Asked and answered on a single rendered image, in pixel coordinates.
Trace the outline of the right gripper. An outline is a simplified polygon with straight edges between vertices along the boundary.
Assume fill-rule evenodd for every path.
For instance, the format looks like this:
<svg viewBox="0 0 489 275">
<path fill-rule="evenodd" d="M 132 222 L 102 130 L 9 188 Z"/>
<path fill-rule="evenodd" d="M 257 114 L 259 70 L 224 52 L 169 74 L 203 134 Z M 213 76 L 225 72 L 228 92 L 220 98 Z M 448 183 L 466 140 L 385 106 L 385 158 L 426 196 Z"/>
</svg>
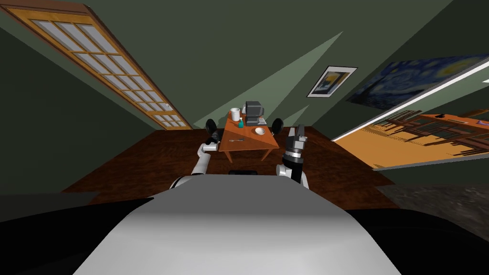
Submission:
<svg viewBox="0 0 489 275">
<path fill-rule="evenodd" d="M 305 136 L 305 126 L 303 124 L 297 126 L 296 136 L 295 128 L 290 128 L 286 138 L 286 154 L 301 154 L 306 141 L 307 137 Z"/>
</svg>

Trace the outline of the orange wooden table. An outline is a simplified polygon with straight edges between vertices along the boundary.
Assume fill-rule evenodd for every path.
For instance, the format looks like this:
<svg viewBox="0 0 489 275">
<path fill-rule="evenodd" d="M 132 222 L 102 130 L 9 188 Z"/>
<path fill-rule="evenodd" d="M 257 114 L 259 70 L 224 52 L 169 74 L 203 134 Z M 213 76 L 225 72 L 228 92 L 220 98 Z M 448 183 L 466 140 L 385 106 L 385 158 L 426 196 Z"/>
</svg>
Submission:
<svg viewBox="0 0 489 275">
<path fill-rule="evenodd" d="M 266 132 L 264 135 L 257 135 L 254 132 L 255 128 L 264 128 Z M 240 138 L 245 138 L 245 141 L 229 142 L 230 139 Z M 266 125 L 239 128 L 238 122 L 232 121 L 230 112 L 228 113 L 218 151 L 223 152 L 230 162 L 232 162 L 231 152 L 264 150 L 265 154 L 261 159 L 264 160 L 275 149 L 279 149 L 279 145 Z"/>
</svg>

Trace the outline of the grey computer monitor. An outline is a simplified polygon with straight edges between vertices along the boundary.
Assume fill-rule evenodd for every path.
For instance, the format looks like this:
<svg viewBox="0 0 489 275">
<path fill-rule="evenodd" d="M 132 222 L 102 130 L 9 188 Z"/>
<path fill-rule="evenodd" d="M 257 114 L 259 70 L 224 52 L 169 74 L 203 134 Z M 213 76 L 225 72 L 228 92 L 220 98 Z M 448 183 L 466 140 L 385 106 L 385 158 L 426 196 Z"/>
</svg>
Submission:
<svg viewBox="0 0 489 275">
<path fill-rule="evenodd" d="M 244 110 L 246 126 L 257 126 L 260 122 L 260 117 L 264 114 L 264 107 L 261 103 L 258 101 L 246 101 Z"/>
</svg>

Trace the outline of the white framed picture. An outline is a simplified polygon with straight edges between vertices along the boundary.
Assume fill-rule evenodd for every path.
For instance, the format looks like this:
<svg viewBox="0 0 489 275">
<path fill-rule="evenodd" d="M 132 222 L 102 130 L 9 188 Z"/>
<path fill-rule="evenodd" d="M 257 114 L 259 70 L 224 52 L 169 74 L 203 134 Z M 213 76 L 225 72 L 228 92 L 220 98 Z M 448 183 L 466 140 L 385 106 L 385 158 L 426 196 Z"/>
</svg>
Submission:
<svg viewBox="0 0 489 275">
<path fill-rule="evenodd" d="M 328 66 L 307 95 L 309 98 L 329 98 L 357 70 L 357 67 Z"/>
</svg>

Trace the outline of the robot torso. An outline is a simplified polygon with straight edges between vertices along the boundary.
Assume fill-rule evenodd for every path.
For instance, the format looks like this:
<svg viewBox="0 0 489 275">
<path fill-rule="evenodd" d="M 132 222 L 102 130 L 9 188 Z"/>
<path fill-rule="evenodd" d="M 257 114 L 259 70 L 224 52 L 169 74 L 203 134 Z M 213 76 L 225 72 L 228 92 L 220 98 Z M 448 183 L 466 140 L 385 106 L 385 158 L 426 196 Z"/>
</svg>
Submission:
<svg viewBox="0 0 489 275">
<path fill-rule="evenodd" d="M 74 275 L 401 275 L 346 211 L 284 176 L 182 178 Z"/>
</svg>

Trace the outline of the blue starry night painting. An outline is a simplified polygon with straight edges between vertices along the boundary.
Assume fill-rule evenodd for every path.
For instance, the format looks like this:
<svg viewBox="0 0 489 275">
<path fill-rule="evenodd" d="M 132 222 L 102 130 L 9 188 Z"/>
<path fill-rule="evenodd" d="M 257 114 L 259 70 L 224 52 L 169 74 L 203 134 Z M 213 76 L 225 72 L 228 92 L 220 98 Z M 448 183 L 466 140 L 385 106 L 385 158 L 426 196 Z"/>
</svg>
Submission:
<svg viewBox="0 0 489 275">
<path fill-rule="evenodd" d="M 386 111 L 488 57 L 472 54 L 391 62 L 348 102 Z"/>
</svg>

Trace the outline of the brown dining table with chairs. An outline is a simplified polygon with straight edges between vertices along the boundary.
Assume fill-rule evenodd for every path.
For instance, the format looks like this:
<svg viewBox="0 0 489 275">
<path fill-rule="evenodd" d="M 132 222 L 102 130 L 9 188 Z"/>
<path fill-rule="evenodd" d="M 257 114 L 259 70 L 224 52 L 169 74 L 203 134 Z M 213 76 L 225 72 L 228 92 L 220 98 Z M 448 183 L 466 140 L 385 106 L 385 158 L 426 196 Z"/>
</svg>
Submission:
<svg viewBox="0 0 489 275">
<path fill-rule="evenodd" d="M 489 121 L 476 119 L 486 110 L 476 110 L 462 115 L 422 114 L 420 110 L 406 110 L 389 115 L 372 123 L 364 130 L 375 134 L 394 137 L 396 134 L 408 134 L 404 142 L 413 142 L 420 138 L 434 138 L 424 146 L 448 144 L 464 147 L 453 156 L 473 156 L 489 154 Z"/>
</svg>

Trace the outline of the wooden door with glass panes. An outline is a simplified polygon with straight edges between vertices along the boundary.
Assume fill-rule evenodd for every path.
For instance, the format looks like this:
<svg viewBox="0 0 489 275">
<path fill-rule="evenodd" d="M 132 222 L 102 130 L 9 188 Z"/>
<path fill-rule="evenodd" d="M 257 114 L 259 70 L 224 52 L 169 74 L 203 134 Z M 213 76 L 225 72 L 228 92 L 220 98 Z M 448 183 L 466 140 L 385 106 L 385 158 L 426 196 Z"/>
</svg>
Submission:
<svg viewBox="0 0 489 275">
<path fill-rule="evenodd" d="M 191 129 L 89 6 L 55 0 L 0 0 L 0 10 L 56 48 L 159 128 Z"/>
</svg>

